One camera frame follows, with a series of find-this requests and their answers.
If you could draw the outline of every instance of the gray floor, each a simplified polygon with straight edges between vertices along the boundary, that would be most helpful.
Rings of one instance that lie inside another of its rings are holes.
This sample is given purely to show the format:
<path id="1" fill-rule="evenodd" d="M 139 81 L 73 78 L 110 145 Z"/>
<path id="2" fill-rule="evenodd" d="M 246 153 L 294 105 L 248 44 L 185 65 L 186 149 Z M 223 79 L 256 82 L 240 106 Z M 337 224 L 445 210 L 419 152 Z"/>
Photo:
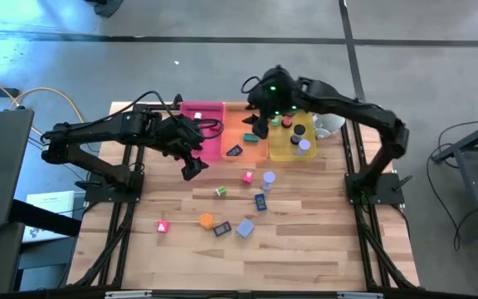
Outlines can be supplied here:
<path id="1" fill-rule="evenodd" d="M 355 38 L 478 40 L 478 1 L 347 0 Z M 180 37 L 344 37 L 336 0 L 231 1 L 127 0 L 111 19 L 101 19 L 81 0 L 0 0 L 0 30 Z M 412 248 L 422 286 L 478 295 L 478 243 L 452 247 L 454 228 L 432 194 L 427 156 L 449 125 L 478 120 L 478 47 L 357 47 L 367 101 L 407 123 L 407 154 L 395 167 L 414 179 L 404 193 Z M 352 96 L 346 46 L 209 43 L 106 43 L 0 41 L 0 82 L 28 90 L 64 91 L 87 120 L 107 113 L 113 100 L 132 100 L 155 89 L 167 100 L 245 100 L 239 87 L 281 63 L 294 76 L 327 81 Z M 57 95 L 39 92 L 25 100 L 35 125 L 49 130 L 75 114 Z M 0 98 L 0 110 L 9 101 Z M 476 126 L 450 132 L 453 141 Z M 460 175 L 431 167 L 439 194 L 456 219 L 471 205 Z M 17 198 L 29 193 L 76 189 L 76 177 L 45 164 L 27 149 Z M 38 280 L 24 278 L 24 288 Z M 52 286 L 52 282 L 36 287 Z"/>

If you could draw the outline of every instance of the green object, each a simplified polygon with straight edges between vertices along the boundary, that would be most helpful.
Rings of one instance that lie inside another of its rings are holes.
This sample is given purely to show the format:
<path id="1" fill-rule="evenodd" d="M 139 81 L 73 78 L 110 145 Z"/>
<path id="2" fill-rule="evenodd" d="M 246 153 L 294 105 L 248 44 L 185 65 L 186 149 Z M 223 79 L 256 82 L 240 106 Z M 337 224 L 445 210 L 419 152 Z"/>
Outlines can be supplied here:
<path id="1" fill-rule="evenodd" d="M 224 186 L 221 186 L 221 187 L 215 189 L 215 193 L 217 194 L 218 197 L 222 197 L 222 196 L 226 195 L 226 188 L 224 188 Z"/>
<path id="2" fill-rule="evenodd" d="M 257 141 L 259 141 L 259 137 L 257 137 L 256 135 L 254 135 L 252 133 L 245 133 L 242 136 L 242 139 L 245 140 L 246 142 L 257 142 Z"/>

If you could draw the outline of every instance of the red cube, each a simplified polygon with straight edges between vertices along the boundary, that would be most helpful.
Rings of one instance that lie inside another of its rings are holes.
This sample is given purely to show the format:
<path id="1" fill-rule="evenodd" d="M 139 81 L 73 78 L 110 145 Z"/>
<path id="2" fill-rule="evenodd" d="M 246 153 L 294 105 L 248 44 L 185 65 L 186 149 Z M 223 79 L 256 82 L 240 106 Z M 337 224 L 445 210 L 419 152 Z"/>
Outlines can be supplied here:
<path id="1" fill-rule="evenodd" d="M 158 221 L 158 233 L 166 233 L 169 230 L 169 222 L 165 220 Z"/>
<path id="2" fill-rule="evenodd" d="M 242 182 L 245 184 L 252 184 L 252 172 L 245 172 L 245 174 L 242 176 Z"/>

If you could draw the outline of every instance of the plastic tray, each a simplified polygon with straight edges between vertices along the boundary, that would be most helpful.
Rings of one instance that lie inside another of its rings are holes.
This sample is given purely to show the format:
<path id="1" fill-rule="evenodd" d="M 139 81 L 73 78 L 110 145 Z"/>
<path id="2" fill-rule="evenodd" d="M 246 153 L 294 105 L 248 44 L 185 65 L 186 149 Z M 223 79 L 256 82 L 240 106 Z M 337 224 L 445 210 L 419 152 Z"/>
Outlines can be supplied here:
<path id="1" fill-rule="evenodd" d="M 303 125 L 305 133 L 302 139 L 311 143 L 311 148 L 305 155 L 296 155 L 298 145 L 290 142 L 290 137 L 295 133 L 295 125 Z M 292 126 L 288 129 L 281 126 L 274 126 L 269 122 L 269 140 L 271 141 L 271 159 L 274 161 L 307 161 L 316 156 L 315 128 L 313 126 L 312 114 L 298 112 L 292 119 Z"/>
<path id="2" fill-rule="evenodd" d="M 224 105 L 224 132 L 222 132 L 221 155 L 225 160 L 238 162 L 261 162 L 269 156 L 269 140 L 259 139 L 256 143 L 245 142 L 242 136 L 252 132 L 252 126 L 242 122 L 256 110 L 245 110 L 247 103 L 226 103 Z M 238 156 L 227 156 L 226 152 L 235 145 L 242 147 Z"/>
<path id="3" fill-rule="evenodd" d="M 195 113 L 202 113 L 202 119 L 216 119 L 222 121 L 224 115 L 224 103 L 209 101 L 189 101 L 180 105 L 180 113 L 193 118 Z M 204 136 L 215 135 L 216 132 L 210 129 L 202 130 Z M 194 150 L 193 157 L 200 157 L 204 161 L 216 161 L 221 159 L 222 134 L 217 138 L 204 140 L 202 150 Z"/>

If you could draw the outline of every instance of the wooden tabletop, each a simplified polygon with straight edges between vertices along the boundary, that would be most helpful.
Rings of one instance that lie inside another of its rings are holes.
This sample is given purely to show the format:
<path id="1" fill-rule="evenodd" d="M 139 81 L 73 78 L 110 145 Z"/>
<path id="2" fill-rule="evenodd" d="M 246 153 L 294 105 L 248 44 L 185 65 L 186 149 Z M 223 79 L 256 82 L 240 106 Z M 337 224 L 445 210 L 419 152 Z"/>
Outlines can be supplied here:
<path id="1" fill-rule="evenodd" d="M 127 104 L 115 102 L 111 112 Z M 364 126 L 361 131 L 371 160 L 380 146 L 378 134 Z M 317 147 L 318 154 L 310 162 L 209 163 L 209 169 L 189 182 L 180 173 L 182 161 L 145 150 L 145 186 L 134 214 L 123 288 L 364 290 L 354 211 L 344 190 L 347 170 L 341 134 L 317 140 Z M 103 143 L 100 157 L 120 164 L 123 150 L 115 142 Z M 251 187 L 241 183 L 247 170 L 254 176 Z M 262 193 L 259 186 L 267 170 L 276 173 L 276 181 L 266 193 L 268 210 L 258 213 L 254 195 Z M 227 187 L 224 199 L 214 198 L 218 186 Z M 111 210 L 111 203 L 99 203 L 86 213 L 69 283 L 81 278 L 104 248 Z M 377 210 L 385 250 L 417 285 L 401 215 L 390 206 Z M 236 237 L 235 232 L 216 238 L 198 224 L 202 213 L 211 213 L 217 223 L 229 221 L 233 227 L 249 218 L 255 228 L 247 239 Z M 158 220 L 170 222 L 168 233 L 156 232 Z M 369 250 L 374 277 L 380 283 L 377 258 Z M 109 280 L 116 261 L 117 250 Z"/>

